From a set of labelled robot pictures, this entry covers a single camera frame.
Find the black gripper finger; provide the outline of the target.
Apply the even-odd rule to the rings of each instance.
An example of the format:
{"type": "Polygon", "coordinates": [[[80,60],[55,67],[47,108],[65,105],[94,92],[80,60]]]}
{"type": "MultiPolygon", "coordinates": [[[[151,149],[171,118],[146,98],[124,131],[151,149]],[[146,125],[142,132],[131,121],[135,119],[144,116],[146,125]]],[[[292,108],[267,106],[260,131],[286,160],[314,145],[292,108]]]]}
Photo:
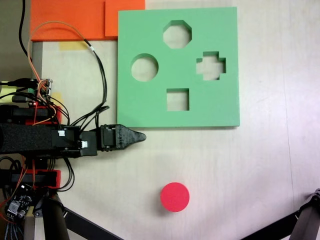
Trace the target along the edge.
{"type": "Polygon", "coordinates": [[[116,126],[116,131],[121,138],[146,138],[144,133],[132,130],[122,124],[116,126]]]}
{"type": "Polygon", "coordinates": [[[140,142],[143,142],[146,140],[146,136],[140,136],[140,137],[119,137],[116,140],[116,149],[117,150],[124,150],[127,147],[133,145],[133,144],[137,144],[140,142]]]}

